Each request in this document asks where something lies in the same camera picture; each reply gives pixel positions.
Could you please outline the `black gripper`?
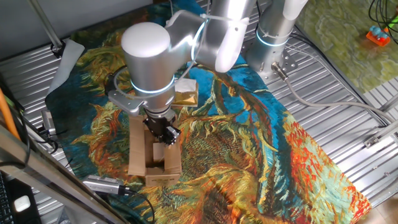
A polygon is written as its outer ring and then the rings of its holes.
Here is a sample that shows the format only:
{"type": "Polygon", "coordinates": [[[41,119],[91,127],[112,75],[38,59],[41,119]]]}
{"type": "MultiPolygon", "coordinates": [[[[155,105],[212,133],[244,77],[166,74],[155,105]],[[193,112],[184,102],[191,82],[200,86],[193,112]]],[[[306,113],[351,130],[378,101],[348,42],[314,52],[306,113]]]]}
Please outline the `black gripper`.
{"type": "Polygon", "coordinates": [[[175,112],[167,109],[160,113],[145,110],[147,118],[144,124],[149,128],[152,134],[158,137],[159,142],[166,145],[175,144],[181,131],[174,127],[175,112]]]}

